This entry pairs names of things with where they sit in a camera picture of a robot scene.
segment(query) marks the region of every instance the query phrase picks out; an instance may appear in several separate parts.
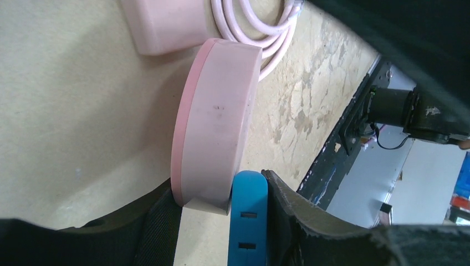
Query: beige tabletop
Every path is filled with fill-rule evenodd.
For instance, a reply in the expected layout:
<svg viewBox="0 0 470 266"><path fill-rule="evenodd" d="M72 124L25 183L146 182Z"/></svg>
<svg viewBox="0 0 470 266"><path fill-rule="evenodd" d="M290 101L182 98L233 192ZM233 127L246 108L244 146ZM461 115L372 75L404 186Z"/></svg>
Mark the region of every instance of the beige tabletop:
<svg viewBox="0 0 470 266"><path fill-rule="evenodd" d="M276 3L252 1L266 22ZM139 56L117 0L2 1L0 217L82 226L166 180L195 52ZM275 170L296 189L375 57L306 7L258 85L241 168ZM228 223L185 209L175 265L224 265Z"/></svg>

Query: blue plastic strip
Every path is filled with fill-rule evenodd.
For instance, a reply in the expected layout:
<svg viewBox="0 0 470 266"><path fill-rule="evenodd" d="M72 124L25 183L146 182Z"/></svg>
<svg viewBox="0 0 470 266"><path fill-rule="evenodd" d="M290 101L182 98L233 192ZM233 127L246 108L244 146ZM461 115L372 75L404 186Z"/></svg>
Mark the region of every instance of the blue plastic strip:
<svg viewBox="0 0 470 266"><path fill-rule="evenodd" d="M268 183L258 172L233 179L228 266L266 265Z"/></svg>

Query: table surface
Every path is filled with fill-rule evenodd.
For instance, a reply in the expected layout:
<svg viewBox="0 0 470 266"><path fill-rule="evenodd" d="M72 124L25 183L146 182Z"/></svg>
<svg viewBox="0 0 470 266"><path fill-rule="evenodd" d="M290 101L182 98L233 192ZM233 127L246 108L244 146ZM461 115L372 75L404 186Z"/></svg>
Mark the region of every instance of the table surface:
<svg viewBox="0 0 470 266"><path fill-rule="evenodd" d="M253 2L273 23L278 1ZM138 55L115 0L3 1L0 25L1 217L82 226L170 176L197 48ZM241 168L275 170L296 189L375 57L307 6L287 55L258 85ZM185 209L175 265L224 265L228 223Z"/></svg>

